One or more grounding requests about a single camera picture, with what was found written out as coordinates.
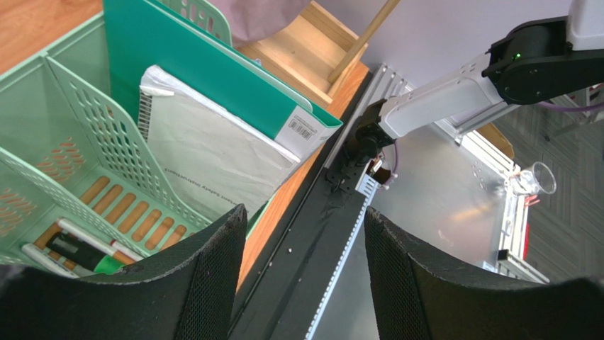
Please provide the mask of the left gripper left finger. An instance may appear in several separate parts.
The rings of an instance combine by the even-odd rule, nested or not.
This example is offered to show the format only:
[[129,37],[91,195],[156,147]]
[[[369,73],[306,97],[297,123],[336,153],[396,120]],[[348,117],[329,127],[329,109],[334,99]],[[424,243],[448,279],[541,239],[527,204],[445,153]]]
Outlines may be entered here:
[[1,267],[2,339],[226,339],[247,212],[112,275],[71,279],[32,266]]

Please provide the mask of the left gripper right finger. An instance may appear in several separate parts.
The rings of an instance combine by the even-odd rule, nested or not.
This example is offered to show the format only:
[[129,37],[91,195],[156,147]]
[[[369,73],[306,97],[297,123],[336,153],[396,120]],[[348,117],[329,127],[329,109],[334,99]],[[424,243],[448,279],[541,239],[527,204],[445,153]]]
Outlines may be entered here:
[[602,339],[603,279],[539,284],[473,266],[374,208],[364,216],[381,339]]

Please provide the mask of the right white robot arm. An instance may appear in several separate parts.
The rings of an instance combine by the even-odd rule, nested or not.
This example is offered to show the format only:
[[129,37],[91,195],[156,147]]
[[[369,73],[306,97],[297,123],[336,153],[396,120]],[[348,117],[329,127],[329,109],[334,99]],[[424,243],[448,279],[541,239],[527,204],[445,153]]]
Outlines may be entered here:
[[603,82],[603,2],[573,1],[565,16],[528,21],[457,71],[367,107],[342,151],[364,166],[398,138],[460,113],[547,101]]

